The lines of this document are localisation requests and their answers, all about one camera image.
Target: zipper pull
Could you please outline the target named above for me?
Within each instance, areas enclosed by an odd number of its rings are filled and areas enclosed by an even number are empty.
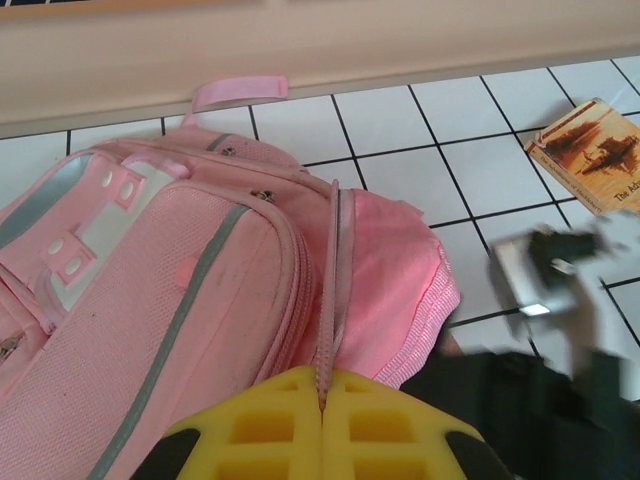
[[[276,203],[276,194],[271,190],[251,190],[251,195],[269,203]]]
[[[2,342],[0,342],[0,363],[9,358],[9,355],[11,355],[15,351],[15,349],[18,348],[22,337],[24,337],[24,333],[16,335],[15,337],[5,338]]]

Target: white tile floor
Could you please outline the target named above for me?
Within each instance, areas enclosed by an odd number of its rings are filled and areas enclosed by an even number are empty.
[[[463,301],[452,332],[464,349],[532,344],[558,368],[557,334],[512,338],[487,277],[486,247],[541,222],[581,226],[591,214],[522,150],[536,129],[598,96],[640,124],[640,57],[399,86],[200,114],[203,126],[257,137],[288,151],[343,187],[407,200],[445,244]],[[121,135],[156,136],[181,117],[0,140],[11,162],[0,207],[65,152]],[[640,269],[605,278],[612,322],[630,325],[627,347],[640,363]]]

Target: book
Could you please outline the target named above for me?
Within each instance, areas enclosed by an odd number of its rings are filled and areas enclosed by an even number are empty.
[[[640,212],[640,128],[602,100],[575,108],[525,149],[593,213]]]

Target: backpack strap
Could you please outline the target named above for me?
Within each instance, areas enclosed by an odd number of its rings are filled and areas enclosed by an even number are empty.
[[[227,78],[208,83],[193,97],[182,126],[197,126],[195,114],[209,105],[251,98],[286,98],[288,94],[289,81],[282,76]]]

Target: pink backpack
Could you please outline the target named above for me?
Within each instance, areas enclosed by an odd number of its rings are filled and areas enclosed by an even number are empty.
[[[124,479],[176,421],[316,362],[398,387],[459,300],[413,207],[183,126],[60,161],[0,210],[0,478]]]

